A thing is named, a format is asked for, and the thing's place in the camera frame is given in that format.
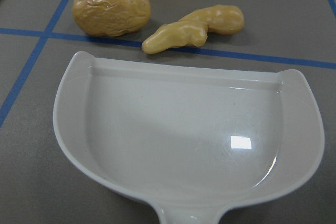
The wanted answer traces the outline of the beige plastic dustpan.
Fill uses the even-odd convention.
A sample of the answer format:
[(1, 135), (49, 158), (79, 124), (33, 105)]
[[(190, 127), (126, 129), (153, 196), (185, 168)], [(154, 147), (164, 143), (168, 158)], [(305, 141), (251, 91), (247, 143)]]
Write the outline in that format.
[(57, 90), (60, 148), (160, 223), (218, 223), (307, 182), (324, 152), (304, 75), (72, 57)]

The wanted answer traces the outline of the tan toy ginger root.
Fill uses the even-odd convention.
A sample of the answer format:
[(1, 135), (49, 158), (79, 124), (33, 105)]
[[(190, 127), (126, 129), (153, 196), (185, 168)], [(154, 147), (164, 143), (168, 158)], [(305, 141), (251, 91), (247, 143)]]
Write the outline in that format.
[(200, 47), (208, 33), (232, 35), (245, 25), (243, 12), (237, 6), (215, 5), (197, 9), (180, 20), (159, 27), (142, 43), (146, 54), (157, 54), (170, 48)]

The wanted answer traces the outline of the brown toy potato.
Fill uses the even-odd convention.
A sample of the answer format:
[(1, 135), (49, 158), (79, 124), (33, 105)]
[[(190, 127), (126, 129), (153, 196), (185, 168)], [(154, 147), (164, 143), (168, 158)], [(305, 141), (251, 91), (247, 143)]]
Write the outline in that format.
[(72, 15), (90, 36), (118, 37), (141, 29), (151, 5), (149, 0), (74, 0)]

